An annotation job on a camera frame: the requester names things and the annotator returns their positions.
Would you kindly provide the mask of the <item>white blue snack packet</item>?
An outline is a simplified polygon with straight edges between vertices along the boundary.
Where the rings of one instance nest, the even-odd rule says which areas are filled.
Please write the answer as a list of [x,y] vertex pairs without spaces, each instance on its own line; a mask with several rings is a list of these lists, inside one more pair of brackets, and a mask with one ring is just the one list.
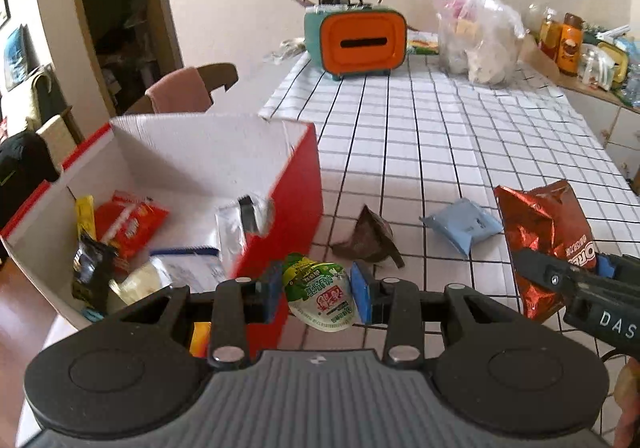
[[164,285],[187,286],[191,293],[215,291],[219,283],[227,280],[216,247],[152,249],[150,262]]

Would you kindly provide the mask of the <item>dark brown snack wrapper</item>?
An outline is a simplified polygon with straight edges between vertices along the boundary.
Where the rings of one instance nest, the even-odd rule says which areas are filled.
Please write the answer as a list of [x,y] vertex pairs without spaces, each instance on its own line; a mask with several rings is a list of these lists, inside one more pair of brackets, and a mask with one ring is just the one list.
[[390,258],[398,269],[405,260],[394,242],[393,230],[386,220],[364,205],[350,236],[330,245],[332,253],[341,258],[378,264]]

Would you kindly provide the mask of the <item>red Oreo snack bag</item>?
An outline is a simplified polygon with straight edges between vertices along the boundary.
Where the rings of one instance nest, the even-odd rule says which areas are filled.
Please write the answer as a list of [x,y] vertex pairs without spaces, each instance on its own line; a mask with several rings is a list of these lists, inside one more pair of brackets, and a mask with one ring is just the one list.
[[529,191],[498,186],[494,194],[511,253],[532,249],[596,272],[590,224],[568,180]]

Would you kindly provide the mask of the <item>green jelly cup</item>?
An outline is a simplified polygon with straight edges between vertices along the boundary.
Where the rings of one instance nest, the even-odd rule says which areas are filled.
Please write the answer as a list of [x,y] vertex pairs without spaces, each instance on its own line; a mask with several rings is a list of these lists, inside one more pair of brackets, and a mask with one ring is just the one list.
[[290,312],[309,327],[334,333],[354,324],[352,287],[341,265],[290,254],[283,263],[282,285]]

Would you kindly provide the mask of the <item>silver foil packet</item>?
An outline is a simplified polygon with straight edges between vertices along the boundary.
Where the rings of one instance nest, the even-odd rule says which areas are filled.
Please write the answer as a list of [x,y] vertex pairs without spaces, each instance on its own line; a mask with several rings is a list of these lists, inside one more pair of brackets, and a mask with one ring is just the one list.
[[239,197],[230,205],[221,207],[216,214],[219,256],[229,278],[245,253],[252,235],[265,237],[274,218],[273,200],[255,194]]

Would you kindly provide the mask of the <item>light blue snack packet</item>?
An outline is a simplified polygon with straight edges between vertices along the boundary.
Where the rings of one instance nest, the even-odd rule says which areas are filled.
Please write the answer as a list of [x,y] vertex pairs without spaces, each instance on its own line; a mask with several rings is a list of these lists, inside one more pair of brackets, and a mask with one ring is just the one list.
[[503,231],[496,217],[465,197],[432,215],[421,217],[420,222],[444,237],[464,258],[469,257],[476,243]]

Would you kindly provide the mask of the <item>yellow stick snack packet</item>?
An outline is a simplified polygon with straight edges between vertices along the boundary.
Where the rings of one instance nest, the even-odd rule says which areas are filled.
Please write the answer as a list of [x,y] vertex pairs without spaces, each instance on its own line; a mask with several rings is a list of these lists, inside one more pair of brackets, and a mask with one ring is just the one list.
[[94,220],[94,198],[92,195],[78,197],[75,201],[76,228],[78,238],[86,235],[96,240],[96,221]]

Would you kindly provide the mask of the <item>black snack packet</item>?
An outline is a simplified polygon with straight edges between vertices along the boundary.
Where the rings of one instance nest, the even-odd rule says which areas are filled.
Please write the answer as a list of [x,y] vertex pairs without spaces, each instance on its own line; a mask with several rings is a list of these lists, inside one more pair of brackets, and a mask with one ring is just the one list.
[[115,272],[116,249],[82,231],[73,262],[72,296],[101,315],[107,314],[110,281]]

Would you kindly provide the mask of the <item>red snack packet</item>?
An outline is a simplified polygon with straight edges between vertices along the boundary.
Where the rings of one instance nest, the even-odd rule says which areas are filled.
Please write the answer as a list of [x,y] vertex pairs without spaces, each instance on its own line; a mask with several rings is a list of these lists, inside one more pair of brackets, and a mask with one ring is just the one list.
[[117,272],[130,270],[130,260],[151,241],[168,216],[162,205],[124,191],[115,191],[111,200],[94,210],[96,239],[116,251]]

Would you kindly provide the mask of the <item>white checkered tablecloth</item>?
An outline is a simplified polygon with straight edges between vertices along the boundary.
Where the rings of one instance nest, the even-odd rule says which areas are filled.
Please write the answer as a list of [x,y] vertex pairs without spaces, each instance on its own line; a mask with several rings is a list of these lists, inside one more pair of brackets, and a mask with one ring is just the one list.
[[459,199],[498,212],[498,186],[570,182],[605,254],[639,252],[639,201],[566,96],[528,66],[488,88],[449,76],[432,56],[409,56],[387,76],[337,82],[306,56],[262,67],[260,114],[316,127],[323,214],[309,255],[333,259],[361,208],[392,227],[402,278],[423,290],[472,286],[520,309],[508,243],[493,237],[459,253],[422,219]]

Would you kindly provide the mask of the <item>red white cardboard box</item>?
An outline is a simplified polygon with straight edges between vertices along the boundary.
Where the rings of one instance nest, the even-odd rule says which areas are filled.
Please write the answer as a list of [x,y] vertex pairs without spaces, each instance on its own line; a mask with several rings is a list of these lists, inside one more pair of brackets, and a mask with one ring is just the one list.
[[231,269],[256,278],[270,263],[308,253],[323,213],[314,124],[247,114],[164,114],[111,119],[67,157],[2,229],[3,245],[33,286],[76,329],[89,327],[72,296],[74,205],[116,191],[149,197],[169,215],[153,249],[214,246],[216,212],[244,195],[270,200],[268,234],[252,235]]

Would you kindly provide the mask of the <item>pink cloth on chair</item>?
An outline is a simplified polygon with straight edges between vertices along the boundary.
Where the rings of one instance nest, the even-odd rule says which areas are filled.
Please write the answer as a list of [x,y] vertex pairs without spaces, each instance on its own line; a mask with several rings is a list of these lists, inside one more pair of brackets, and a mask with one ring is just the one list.
[[183,67],[165,75],[145,91],[155,113],[204,113],[212,98],[198,67]]

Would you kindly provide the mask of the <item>sofa with clothes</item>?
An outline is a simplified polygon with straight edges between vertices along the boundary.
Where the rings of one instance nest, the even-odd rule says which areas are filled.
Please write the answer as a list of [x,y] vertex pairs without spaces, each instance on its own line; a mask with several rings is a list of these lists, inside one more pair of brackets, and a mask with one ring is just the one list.
[[1,98],[1,224],[60,166],[84,136],[53,70],[40,66]]

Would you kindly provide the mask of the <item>teal orange desk organizer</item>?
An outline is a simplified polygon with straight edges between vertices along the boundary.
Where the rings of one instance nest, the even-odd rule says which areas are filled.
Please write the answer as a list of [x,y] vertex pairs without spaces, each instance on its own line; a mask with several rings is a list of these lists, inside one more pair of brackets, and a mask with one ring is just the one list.
[[405,61],[405,17],[382,6],[322,4],[304,15],[304,41],[311,63],[335,79],[388,74]]

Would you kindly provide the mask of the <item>clear plastic bag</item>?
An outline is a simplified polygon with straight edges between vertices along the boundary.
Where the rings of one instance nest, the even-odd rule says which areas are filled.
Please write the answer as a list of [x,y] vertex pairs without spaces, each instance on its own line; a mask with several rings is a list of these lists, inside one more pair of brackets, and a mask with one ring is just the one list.
[[525,28],[501,0],[434,0],[440,67],[476,85],[510,82]]

